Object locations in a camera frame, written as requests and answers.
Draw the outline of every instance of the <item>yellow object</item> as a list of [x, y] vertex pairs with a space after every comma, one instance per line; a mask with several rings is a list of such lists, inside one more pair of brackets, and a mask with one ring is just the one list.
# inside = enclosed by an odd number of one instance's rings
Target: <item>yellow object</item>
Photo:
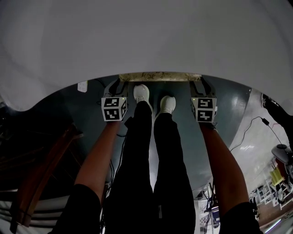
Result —
[[284, 177], [281, 175], [281, 172], [278, 167], [271, 171], [270, 174], [273, 186], [280, 184], [284, 180]]

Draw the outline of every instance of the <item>white paper tag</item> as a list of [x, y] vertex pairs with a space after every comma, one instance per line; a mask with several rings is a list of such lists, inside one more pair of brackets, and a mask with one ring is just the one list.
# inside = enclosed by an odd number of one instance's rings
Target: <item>white paper tag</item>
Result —
[[77, 84], [77, 90], [85, 93], [87, 91], [87, 81], [83, 81]]

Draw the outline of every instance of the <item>person's right arm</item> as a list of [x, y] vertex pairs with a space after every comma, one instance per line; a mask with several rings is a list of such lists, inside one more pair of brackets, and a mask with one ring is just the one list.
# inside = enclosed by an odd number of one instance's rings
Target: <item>person's right arm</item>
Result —
[[217, 133], [200, 123], [216, 188], [220, 217], [231, 208], [249, 202], [246, 183], [235, 158]]

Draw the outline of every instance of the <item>black shirt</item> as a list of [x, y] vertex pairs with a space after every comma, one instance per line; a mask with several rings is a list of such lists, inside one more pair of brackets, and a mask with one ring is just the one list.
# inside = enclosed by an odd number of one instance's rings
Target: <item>black shirt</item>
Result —
[[[51, 234], [99, 233], [100, 200], [95, 192], [85, 185], [75, 185], [67, 205]], [[221, 218], [221, 234], [261, 234], [249, 202], [241, 203]]]

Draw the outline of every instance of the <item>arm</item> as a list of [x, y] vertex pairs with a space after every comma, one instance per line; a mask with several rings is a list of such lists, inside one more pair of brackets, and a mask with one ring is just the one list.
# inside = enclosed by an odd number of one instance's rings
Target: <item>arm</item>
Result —
[[82, 164], [75, 184], [82, 184], [93, 190], [102, 200], [106, 176], [113, 153], [120, 122], [107, 123], [102, 134]]
[[215, 130], [200, 123], [222, 217], [236, 205], [249, 202], [246, 183], [235, 158]]

